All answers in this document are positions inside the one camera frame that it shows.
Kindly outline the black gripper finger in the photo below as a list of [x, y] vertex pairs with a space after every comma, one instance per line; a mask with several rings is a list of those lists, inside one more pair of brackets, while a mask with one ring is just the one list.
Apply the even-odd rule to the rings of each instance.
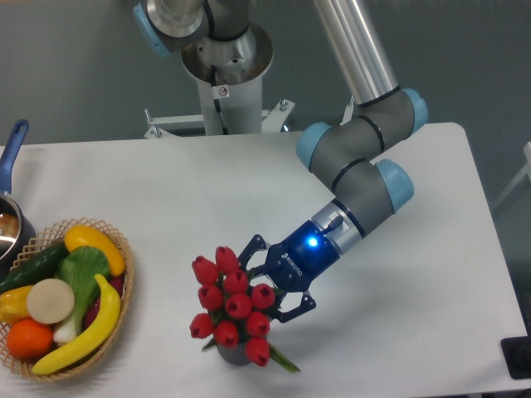
[[265, 241], [265, 239], [259, 235], [254, 235], [243, 251], [238, 256], [239, 268], [242, 271], [246, 272], [248, 277], [259, 277], [264, 274], [264, 265], [258, 265], [254, 268], [248, 268], [248, 264], [257, 252], [266, 252], [270, 248], [270, 244]]
[[316, 308], [316, 302], [311, 295], [309, 290], [306, 290], [302, 293], [300, 303], [297, 307], [292, 308], [291, 310], [284, 312], [280, 309], [276, 309], [272, 314], [271, 318], [277, 320], [279, 323], [287, 323], [299, 316], [308, 313]]

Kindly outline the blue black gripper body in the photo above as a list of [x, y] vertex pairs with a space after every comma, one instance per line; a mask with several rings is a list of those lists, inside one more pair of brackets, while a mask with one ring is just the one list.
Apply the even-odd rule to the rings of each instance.
[[288, 293], [304, 292], [312, 282], [339, 259], [327, 234], [339, 226], [320, 230], [312, 221], [306, 221], [291, 235], [268, 249], [265, 275], [274, 285]]

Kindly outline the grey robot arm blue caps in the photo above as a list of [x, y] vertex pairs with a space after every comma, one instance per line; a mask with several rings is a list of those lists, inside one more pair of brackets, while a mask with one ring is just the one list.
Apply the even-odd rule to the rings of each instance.
[[[254, 236], [239, 261], [245, 268], [260, 250], [266, 276], [300, 305], [269, 316], [282, 323], [314, 308], [311, 283], [413, 196], [406, 172], [383, 154], [427, 121], [424, 99], [403, 89], [360, 1], [318, 1], [315, 8], [358, 113], [338, 127], [309, 126], [296, 153], [334, 199], [287, 238], [267, 245]], [[161, 56], [179, 53], [197, 82], [206, 134], [280, 129], [262, 114], [262, 78], [272, 62], [269, 36], [249, 18], [245, 1], [140, 1], [134, 19], [149, 47]]]

